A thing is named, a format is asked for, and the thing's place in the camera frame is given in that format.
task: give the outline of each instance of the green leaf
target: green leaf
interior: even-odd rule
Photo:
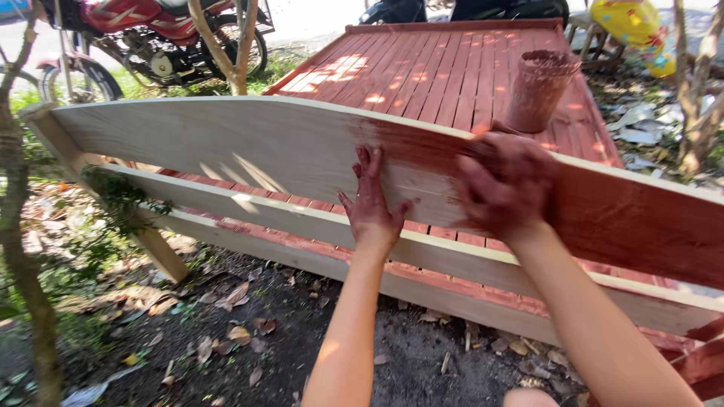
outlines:
[[[0,321],[20,315],[20,311],[11,306],[0,306]]]

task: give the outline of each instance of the motorcycle engine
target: motorcycle engine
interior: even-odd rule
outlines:
[[[174,73],[174,66],[169,57],[163,51],[154,48],[148,35],[136,30],[126,30],[123,33],[123,43],[159,77]]]

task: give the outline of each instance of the tree branch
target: tree branch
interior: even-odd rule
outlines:
[[[674,0],[674,28],[676,31],[676,88],[681,109],[686,116],[696,117],[696,106],[691,100],[689,81],[686,79],[686,21],[683,13],[683,0]]]
[[[20,49],[20,53],[17,55],[15,62],[10,64],[9,69],[5,72],[2,84],[0,85],[0,104],[5,103],[10,97],[10,89],[12,88],[12,84],[15,81],[17,74],[20,73],[20,69],[28,62],[30,50],[33,48],[33,43],[35,42],[35,21],[38,19],[41,7],[42,5],[38,0],[33,0],[33,12],[30,13],[28,25],[25,26],[22,48]]]
[[[707,79],[709,78],[712,60],[717,54],[717,43],[722,34],[722,29],[724,29],[724,5],[719,1],[717,3],[717,10],[712,18],[712,24],[702,39],[702,45],[699,47],[699,55],[696,57],[696,64],[694,65],[691,97],[698,109],[701,109],[704,90],[706,89]]]
[[[188,0],[188,11],[191,14],[191,19],[196,26],[196,30],[201,34],[203,41],[209,47],[211,56],[216,61],[216,64],[219,65],[222,73],[226,75],[232,88],[234,88],[237,79],[234,65],[232,65],[231,60],[224,52],[224,49],[222,49],[222,46],[216,41],[214,33],[212,33],[211,28],[209,28],[209,24],[206,23],[206,18],[203,16],[203,10],[201,9],[199,0]]]
[[[246,75],[249,65],[249,53],[251,53],[251,41],[254,39],[256,28],[256,14],[258,12],[258,0],[248,0],[246,5],[246,18],[244,27],[239,29],[239,49],[236,55],[236,75],[244,82],[244,94],[246,94]]]

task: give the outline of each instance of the motorcycle fender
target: motorcycle fender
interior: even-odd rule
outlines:
[[[68,51],[68,56],[70,57],[70,60],[68,61],[70,64],[75,62],[73,59],[84,59],[88,62],[97,63],[93,58],[89,57],[88,55],[85,55],[82,52],[78,51]],[[38,65],[35,67],[38,70],[42,70],[44,67],[50,66],[53,68],[60,68],[60,57],[57,57],[55,59],[43,59],[38,63]]]

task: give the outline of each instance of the paint container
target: paint container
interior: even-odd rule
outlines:
[[[523,53],[508,107],[508,125],[524,133],[548,127],[555,108],[581,60],[567,51]]]

